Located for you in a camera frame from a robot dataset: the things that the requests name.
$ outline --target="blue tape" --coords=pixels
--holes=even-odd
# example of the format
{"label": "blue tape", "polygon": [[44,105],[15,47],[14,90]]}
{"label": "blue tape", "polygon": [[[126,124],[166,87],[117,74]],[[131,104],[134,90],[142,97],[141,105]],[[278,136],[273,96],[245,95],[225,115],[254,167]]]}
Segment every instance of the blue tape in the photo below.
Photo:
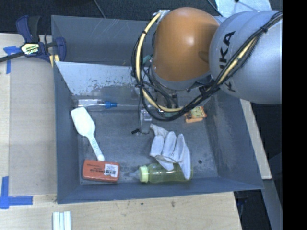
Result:
{"label": "blue tape", "polygon": [[[8,54],[8,56],[10,54],[15,54],[15,53],[21,52],[21,49],[16,47],[16,46],[4,47],[3,50],[5,51],[5,53]],[[11,72],[11,60],[9,59],[7,64],[6,64],[6,74],[9,74],[10,72]]]}
{"label": "blue tape", "polygon": [[0,196],[0,209],[8,209],[13,205],[32,205],[33,196],[9,196],[9,177],[2,178],[1,196]]}

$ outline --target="gray bin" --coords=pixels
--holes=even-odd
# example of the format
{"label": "gray bin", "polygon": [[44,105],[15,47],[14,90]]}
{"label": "gray bin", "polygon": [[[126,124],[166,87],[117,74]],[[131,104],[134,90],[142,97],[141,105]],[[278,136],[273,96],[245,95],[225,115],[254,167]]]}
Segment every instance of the gray bin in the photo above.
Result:
{"label": "gray bin", "polygon": [[[154,124],[182,133],[191,153],[194,176],[187,183],[141,184],[128,176],[156,162],[149,156],[154,134],[133,135],[138,128],[138,98],[131,94],[130,59],[147,22],[52,16],[53,37],[67,41],[69,62],[54,66],[58,203],[184,196],[263,188],[241,102],[222,91],[204,104],[207,118],[188,124],[184,118]],[[144,55],[153,50],[150,32]],[[185,102],[190,95],[182,93]],[[78,98],[117,102],[113,109],[88,108],[95,137],[106,161],[120,164],[115,184],[84,180],[84,159],[95,159],[87,138],[80,136],[70,115]]]}

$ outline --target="bottle cap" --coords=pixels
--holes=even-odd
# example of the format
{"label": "bottle cap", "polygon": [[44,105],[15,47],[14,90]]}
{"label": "bottle cap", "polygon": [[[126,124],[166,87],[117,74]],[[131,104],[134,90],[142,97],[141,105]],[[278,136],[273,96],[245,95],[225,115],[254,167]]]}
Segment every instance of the bottle cap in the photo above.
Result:
{"label": "bottle cap", "polygon": [[140,182],[148,182],[148,169],[145,165],[139,167]]}

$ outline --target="metal bracket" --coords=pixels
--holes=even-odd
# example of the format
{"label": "metal bracket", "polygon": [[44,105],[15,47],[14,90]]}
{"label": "metal bracket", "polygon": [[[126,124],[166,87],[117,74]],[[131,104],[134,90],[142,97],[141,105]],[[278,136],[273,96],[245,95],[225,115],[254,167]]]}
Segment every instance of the metal bracket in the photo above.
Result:
{"label": "metal bracket", "polygon": [[139,115],[140,115],[140,132],[142,134],[148,134],[150,129],[150,124],[153,121],[153,118],[144,108],[140,110]]}

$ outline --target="white cloth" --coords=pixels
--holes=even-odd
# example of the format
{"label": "white cloth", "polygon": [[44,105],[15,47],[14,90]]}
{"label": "white cloth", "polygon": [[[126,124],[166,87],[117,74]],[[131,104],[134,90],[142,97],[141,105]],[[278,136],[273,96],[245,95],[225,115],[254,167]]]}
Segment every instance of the white cloth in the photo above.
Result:
{"label": "white cloth", "polygon": [[191,176],[191,157],[183,134],[176,137],[173,131],[169,132],[154,124],[150,124],[150,129],[153,130],[155,136],[149,155],[168,171],[174,168],[173,163],[178,163],[184,177],[188,180]]}

